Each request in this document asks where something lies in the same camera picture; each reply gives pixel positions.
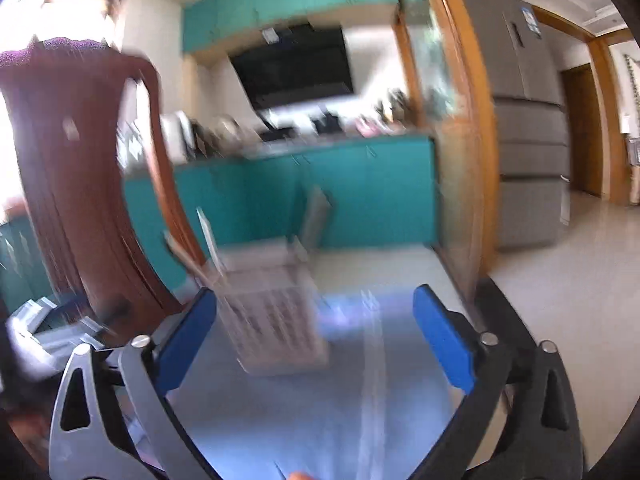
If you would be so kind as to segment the person's right hand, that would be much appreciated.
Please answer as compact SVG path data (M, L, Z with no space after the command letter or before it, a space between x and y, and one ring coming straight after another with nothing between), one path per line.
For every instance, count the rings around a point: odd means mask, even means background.
M310 474L305 474L301 471L295 471L288 476L288 480L314 480L314 478L312 478Z

